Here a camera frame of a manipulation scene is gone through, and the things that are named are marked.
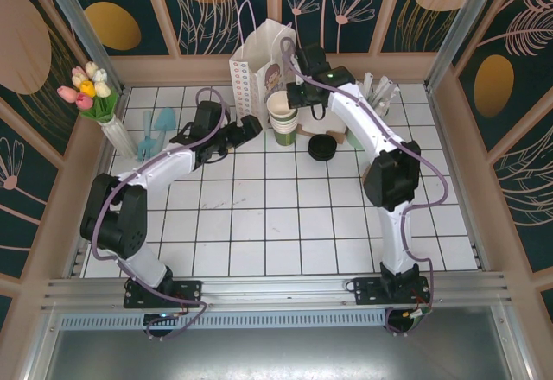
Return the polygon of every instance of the flower vase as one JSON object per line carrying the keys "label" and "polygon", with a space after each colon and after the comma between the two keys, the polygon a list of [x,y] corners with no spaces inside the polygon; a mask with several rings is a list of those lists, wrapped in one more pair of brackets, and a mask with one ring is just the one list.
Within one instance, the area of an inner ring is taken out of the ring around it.
{"label": "flower vase", "polygon": [[132,142],[123,123],[115,115],[107,123],[98,122],[98,124],[118,154],[125,158],[134,158],[137,155],[137,146]]}

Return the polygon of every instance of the purple cable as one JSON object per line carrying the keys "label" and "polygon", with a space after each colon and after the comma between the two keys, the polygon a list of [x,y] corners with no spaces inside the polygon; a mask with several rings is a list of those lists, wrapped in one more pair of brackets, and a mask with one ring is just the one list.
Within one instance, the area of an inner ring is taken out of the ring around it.
{"label": "purple cable", "polygon": [[[162,341],[162,339],[171,339],[171,338],[177,336],[178,334],[184,332],[189,326],[191,326],[206,311],[207,304],[204,301],[183,300],[181,298],[175,298],[175,297],[168,296],[168,295],[162,294],[161,292],[156,291],[151,286],[149,286],[146,283],[144,283],[143,281],[141,281],[140,278],[138,278],[137,275],[132,270],[128,269],[126,266],[124,266],[122,263],[120,263],[117,256],[114,256],[114,255],[101,256],[98,253],[98,235],[99,235],[99,231],[100,231],[100,227],[102,225],[102,222],[104,221],[105,214],[108,212],[108,210],[110,208],[111,202],[113,201],[113,199],[115,199],[115,196],[121,191],[121,189],[123,189],[123,187],[125,187],[135,177],[139,177],[140,173],[147,170],[149,167],[153,166],[154,164],[160,162],[161,160],[164,160],[165,158],[169,157],[172,154],[178,154],[179,152],[181,152],[185,149],[189,149],[191,147],[194,147],[194,146],[200,145],[202,143],[205,143],[208,140],[210,140],[217,133],[217,131],[219,130],[219,128],[221,127],[221,124],[223,123],[223,121],[225,119],[226,102],[218,91],[216,91],[212,87],[208,86],[208,87],[205,87],[205,88],[201,88],[196,93],[196,104],[198,104],[198,97],[200,96],[200,94],[202,92],[205,92],[205,91],[215,92],[215,94],[217,95],[217,97],[219,98],[219,101],[221,103],[221,110],[222,110],[221,111],[221,117],[219,119],[219,122],[217,123],[217,126],[213,129],[213,131],[211,131],[205,137],[201,138],[200,140],[198,140],[196,142],[193,142],[193,143],[187,144],[187,145],[181,145],[180,147],[177,147],[177,148],[175,148],[174,150],[171,150],[171,151],[162,152],[160,155],[157,155],[156,157],[154,157],[150,161],[148,161],[146,164],[144,164],[140,168],[138,168],[134,172],[134,174],[131,174],[131,175],[129,175],[129,177],[121,180],[121,182],[119,184],[117,184],[115,186],[115,188],[111,191],[110,195],[107,196],[107,199],[105,200],[104,204],[102,205],[102,208],[100,209],[98,219],[96,220],[96,225],[94,226],[94,231],[92,232],[91,250],[92,250],[92,254],[94,255],[94,257],[97,260],[99,260],[99,261],[114,260],[116,262],[116,264],[118,265],[118,267],[125,274],[127,274],[133,281],[137,282],[140,286],[145,288],[151,294],[158,296],[159,298],[162,298],[166,301],[177,302],[177,303],[185,305],[185,306],[186,305],[202,305],[202,309],[183,328],[179,328],[178,330],[174,330],[174,331],[170,332],[169,334],[167,334],[164,337],[160,337],[160,341]],[[153,324],[155,324],[156,322],[159,322],[161,320],[173,320],[175,318],[178,318],[178,317],[169,316],[169,317],[156,318],[156,319],[152,320],[146,326],[146,333],[149,335],[149,338],[150,339],[153,338],[152,334],[149,331],[149,329],[151,328],[151,326]]]}
{"label": "purple cable", "polygon": [[[291,45],[288,49],[286,49],[286,47],[284,46],[284,43],[286,41]],[[448,183],[446,182],[446,178],[443,176],[442,173],[440,173],[440,171],[430,161],[422,158],[419,154],[414,153],[410,149],[405,148],[400,142],[396,142],[393,138],[391,138],[388,131],[386,131],[386,129],[382,126],[382,124],[377,119],[377,116],[375,116],[372,113],[372,111],[369,109],[369,107],[367,107],[365,103],[361,102],[359,100],[359,98],[353,96],[349,92],[342,91],[341,89],[335,88],[333,86],[322,84],[321,82],[317,82],[316,80],[313,80],[310,77],[305,76],[303,73],[298,71],[294,67],[294,65],[292,64],[292,60],[291,60],[291,55],[296,50],[296,46],[294,44],[294,41],[291,38],[284,37],[283,39],[281,39],[280,48],[281,48],[281,52],[283,53],[283,59],[286,62],[286,64],[290,66],[290,68],[292,69],[292,72],[294,72],[297,76],[299,76],[301,79],[303,79],[305,82],[308,82],[311,85],[318,86],[318,87],[320,87],[322,89],[326,89],[327,91],[330,91],[330,92],[341,93],[345,97],[350,98],[353,102],[355,102],[357,104],[360,104],[361,108],[363,108],[363,111],[365,111],[365,113],[374,122],[374,124],[377,126],[377,128],[380,130],[380,132],[384,135],[384,137],[386,139],[388,139],[388,141],[390,141],[390,143],[392,143],[398,149],[401,149],[405,154],[413,157],[414,159],[416,159],[419,162],[421,162],[422,164],[424,164],[426,167],[430,168],[430,170],[432,170],[437,175],[437,177],[440,179],[440,181],[442,182],[442,184],[443,184],[443,196],[438,201],[433,201],[432,203],[426,203],[426,204],[421,204],[421,205],[412,205],[412,206],[407,207],[405,209],[405,211],[402,213],[401,222],[400,222],[401,240],[402,240],[402,244],[404,246],[404,250],[405,250],[405,253],[407,254],[407,256],[410,257],[415,262],[428,262],[428,264],[429,264],[429,273],[430,273],[429,308],[431,308],[432,307],[432,302],[434,300],[434,267],[432,265],[432,259],[430,259],[429,257],[424,257],[424,258],[416,257],[415,255],[413,255],[411,253],[411,251],[409,250],[409,246],[407,245],[407,236],[405,235],[405,220],[406,220],[407,213],[410,212],[411,210],[438,206],[448,198],[449,186],[448,186]],[[386,327],[386,330],[389,333],[394,333],[394,332],[399,333],[399,330],[397,330],[396,328],[394,328],[393,326],[390,326],[388,324],[388,319],[390,318],[390,314],[391,314],[392,309],[393,308],[388,308],[386,310],[385,327]]]}

